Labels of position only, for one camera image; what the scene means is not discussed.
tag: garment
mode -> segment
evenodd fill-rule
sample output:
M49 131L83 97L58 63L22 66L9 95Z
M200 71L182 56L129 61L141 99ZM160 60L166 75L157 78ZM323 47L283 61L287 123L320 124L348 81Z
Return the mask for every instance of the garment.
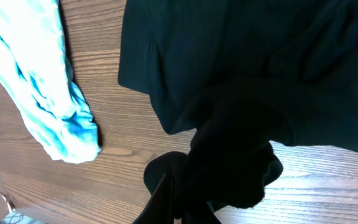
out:
M358 152L358 0L128 0L118 80L150 95L168 134L221 110L266 139Z
M98 155L97 126L73 82L57 0L0 0L0 82L54 160Z

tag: wooden table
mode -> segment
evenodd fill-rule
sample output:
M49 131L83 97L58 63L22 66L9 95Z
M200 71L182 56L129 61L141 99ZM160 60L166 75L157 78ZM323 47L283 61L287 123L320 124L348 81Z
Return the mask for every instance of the wooden table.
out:
M0 85L0 175L24 215L58 224L132 223L150 197L142 180L146 164L190 148L194 131L165 134L148 96L117 84L125 3L62 0L75 80L103 134L95 161L52 161ZM282 177L254 209L218 212L223 223L358 223L357 153L274 148Z

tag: light blue cloth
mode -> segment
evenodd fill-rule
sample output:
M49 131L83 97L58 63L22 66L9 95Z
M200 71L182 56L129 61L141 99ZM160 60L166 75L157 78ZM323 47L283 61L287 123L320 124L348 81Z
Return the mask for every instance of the light blue cloth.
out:
M100 148L72 78L57 0L0 0L0 82L50 157L81 163Z

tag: white and blue fabric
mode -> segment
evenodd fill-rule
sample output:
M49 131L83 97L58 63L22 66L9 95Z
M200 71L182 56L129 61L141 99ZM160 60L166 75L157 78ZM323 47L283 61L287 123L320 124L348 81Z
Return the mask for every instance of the white and blue fabric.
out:
M97 126L73 70L57 0L0 0L0 83L53 160L92 161Z

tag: dark green fabric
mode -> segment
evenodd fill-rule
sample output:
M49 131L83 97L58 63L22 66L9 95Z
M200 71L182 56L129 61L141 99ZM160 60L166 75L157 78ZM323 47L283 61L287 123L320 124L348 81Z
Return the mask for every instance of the dark green fabric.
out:
M241 104L247 113L221 119L358 152L358 0L127 0L119 83L150 95L168 134Z

